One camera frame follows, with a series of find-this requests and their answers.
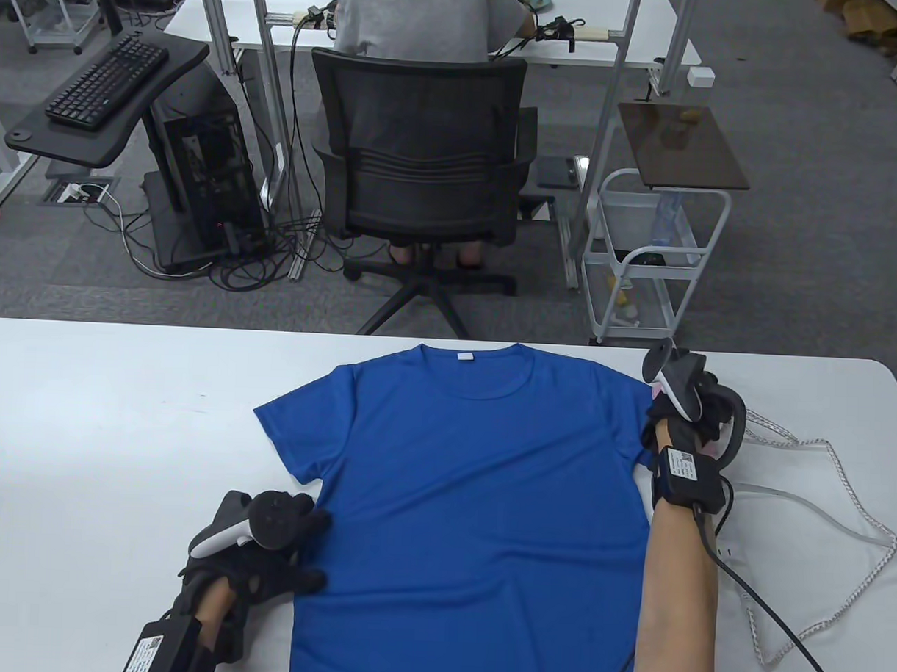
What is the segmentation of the person's left hand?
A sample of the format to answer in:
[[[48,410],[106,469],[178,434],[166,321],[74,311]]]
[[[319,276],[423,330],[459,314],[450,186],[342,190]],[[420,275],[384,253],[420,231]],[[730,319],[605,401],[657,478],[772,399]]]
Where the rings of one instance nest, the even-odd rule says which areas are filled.
[[[189,543],[179,572],[177,615],[196,612],[206,589],[221,578],[244,605],[282,593],[313,593],[327,584],[318,568],[298,564],[298,554],[330,529],[331,514],[309,494],[269,490],[257,496],[230,490],[211,523]]]

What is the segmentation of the person's right hand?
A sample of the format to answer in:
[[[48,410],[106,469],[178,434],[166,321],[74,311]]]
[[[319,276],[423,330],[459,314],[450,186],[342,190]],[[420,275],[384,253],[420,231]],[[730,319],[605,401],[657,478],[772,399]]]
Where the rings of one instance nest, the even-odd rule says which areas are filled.
[[[655,378],[658,393],[647,411],[642,446],[658,452],[657,428],[666,428],[667,447],[699,453],[723,472],[734,461],[746,426],[746,408],[735,390],[719,382],[712,372],[664,369]]]

